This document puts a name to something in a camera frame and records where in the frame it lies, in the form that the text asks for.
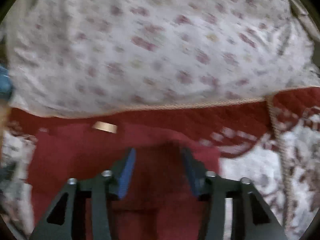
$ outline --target pillow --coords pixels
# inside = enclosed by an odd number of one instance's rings
[[[319,83],[305,81],[313,43],[288,0],[39,0],[16,40],[12,105],[39,115],[90,116]]]

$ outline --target gold tag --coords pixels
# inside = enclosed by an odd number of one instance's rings
[[[113,125],[113,124],[107,123],[107,122],[96,122],[94,124],[93,128],[101,130],[101,131],[116,133],[118,127],[116,125]]]

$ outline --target silver bolt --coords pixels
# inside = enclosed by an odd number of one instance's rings
[[[217,174],[216,174],[214,171],[207,171],[207,172],[205,173],[205,175],[206,175],[207,177],[215,177],[215,176],[217,176]]]
[[[74,179],[74,178],[68,179],[68,184],[69,185],[77,184],[77,179]]]
[[[240,181],[241,181],[242,184],[246,184],[246,185],[251,183],[251,180],[248,179],[248,178],[242,178]]]
[[[103,171],[103,172],[101,173],[101,175],[102,175],[103,177],[110,177],[110,176],[112,176],[112,171]]]

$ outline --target blue plastic object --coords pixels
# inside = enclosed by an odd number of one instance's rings
[[[12,95],[13,85],[8,70],[0,65],[0,99],[9,101]]]

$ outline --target blue gripper pad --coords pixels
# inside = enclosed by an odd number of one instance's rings
[[[190,149],[183,148],[181,150],[181,155],[191,192],[194,196],[199,197],[204,193],[205,173],[207,169],[202,162],[193,158]]]
[[[131,181],[135,160],[136,150],[131,148],[126,157],[115,162],[111,167],[113,179],[109,184],[110,194],[117,196],[119,199],[125,197]]]

